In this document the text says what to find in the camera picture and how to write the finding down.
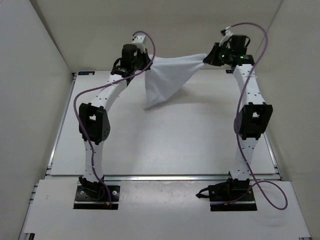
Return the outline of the white skirt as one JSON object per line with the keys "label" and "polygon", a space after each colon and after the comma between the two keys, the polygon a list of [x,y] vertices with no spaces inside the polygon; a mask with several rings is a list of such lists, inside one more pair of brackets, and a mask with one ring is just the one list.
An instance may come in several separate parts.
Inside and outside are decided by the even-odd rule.
{"label": "white skirt", "polygon": [[206,53],[181,57],[155,57],[150,70],[145,72],[145,108],[168,101],[204,65]]}

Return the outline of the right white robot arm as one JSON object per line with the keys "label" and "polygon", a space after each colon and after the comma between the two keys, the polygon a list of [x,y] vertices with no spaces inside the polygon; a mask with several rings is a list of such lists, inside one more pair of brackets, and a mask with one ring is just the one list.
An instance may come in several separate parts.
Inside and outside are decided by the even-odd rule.
{"label": "right white robot arm", "polygon": [[262,97],[255,73],[256,63],[247,54],[250,38],[246,35],[225,35],[213,45],[204,59],[205,64],[216,67],[228,65],[235,78],[240,97],[233,123],[238,149],[234,166],[229,174],[233,180],[246,181],[250,178],[250,166],[255,147],[266,131],[273,107]]}

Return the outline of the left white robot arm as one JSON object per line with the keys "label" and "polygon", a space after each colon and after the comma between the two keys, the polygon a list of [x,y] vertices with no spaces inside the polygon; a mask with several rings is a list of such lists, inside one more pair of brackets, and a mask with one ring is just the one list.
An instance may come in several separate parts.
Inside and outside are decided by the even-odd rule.
{"label": "left white robot arm", "polygon": [[108,112],[116,98],[124,91],[137,71],[146,68],[151,60],[148,50],[143,43],[125,44],[110,72],[107,87],[89,103],[81,103],[78,110],[79,119],[86,133],[79,128],[85,146],[85,173],[79,178],[80,183],[86,184],[87,193],[93,199],[104,195],[105,187],[100,182],[104,179],[102,171],[103,146],[110,134]]}

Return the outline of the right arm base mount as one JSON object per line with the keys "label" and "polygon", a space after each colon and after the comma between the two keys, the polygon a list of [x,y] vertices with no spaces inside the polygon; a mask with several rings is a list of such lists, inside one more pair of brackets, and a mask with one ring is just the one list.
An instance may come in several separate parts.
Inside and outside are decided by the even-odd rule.
{"label": "right arm base mount", "polygon": [[226,181],[208,185],[195,196],[199,199],[208,199],[212,212],[258,210],[249,175],[240,179],[240,177],[232,177],[229,173]]}

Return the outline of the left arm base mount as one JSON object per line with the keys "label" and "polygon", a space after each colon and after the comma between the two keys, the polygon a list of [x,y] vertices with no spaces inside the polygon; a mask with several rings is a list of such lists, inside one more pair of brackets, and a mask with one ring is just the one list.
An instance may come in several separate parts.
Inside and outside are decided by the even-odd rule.
{"label": "left arm base mount", "polygon": [[101,182],[90,182],[79,177],[73,208],[76,210],[118,210],[120,200],[120,185],[108,185]]}

